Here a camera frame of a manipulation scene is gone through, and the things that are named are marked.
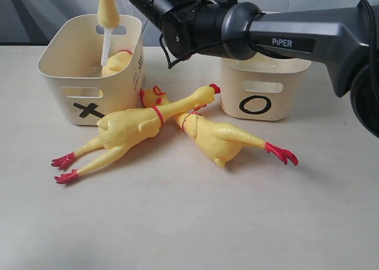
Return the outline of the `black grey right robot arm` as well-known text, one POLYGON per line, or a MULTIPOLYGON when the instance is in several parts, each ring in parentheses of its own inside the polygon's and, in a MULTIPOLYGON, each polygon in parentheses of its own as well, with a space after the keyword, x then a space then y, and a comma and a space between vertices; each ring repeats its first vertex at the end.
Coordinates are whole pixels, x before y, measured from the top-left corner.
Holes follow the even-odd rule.
POLYGON ((378 6, 267 14, 238 0, 129 0, 160 31, 168 66, 194 54, 303 59, 326 66, 359 122, 378 134, 378 6))

